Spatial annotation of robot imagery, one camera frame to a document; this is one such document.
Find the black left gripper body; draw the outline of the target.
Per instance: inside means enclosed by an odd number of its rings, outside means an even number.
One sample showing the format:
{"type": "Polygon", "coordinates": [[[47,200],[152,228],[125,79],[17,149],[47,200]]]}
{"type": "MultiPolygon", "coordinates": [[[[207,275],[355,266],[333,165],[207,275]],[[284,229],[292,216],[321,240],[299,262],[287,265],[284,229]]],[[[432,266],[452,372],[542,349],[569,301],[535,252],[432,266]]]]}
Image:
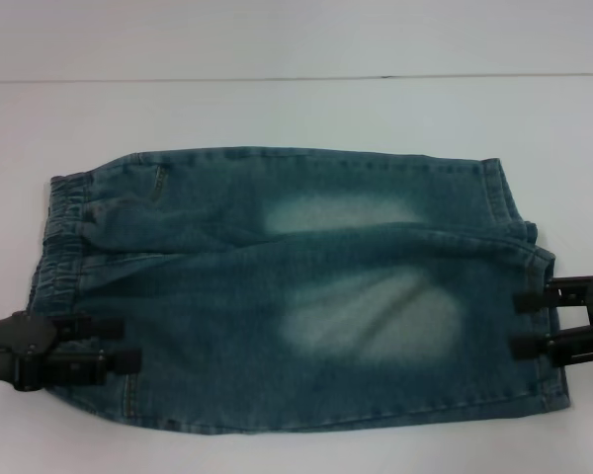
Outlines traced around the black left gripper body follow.
{"type": "Polygon", "coordinates": [[[0,381],[21,392],[42,389],[42,368],[57,340],[55,326],[26,312],[0,319],[0,381]]]}

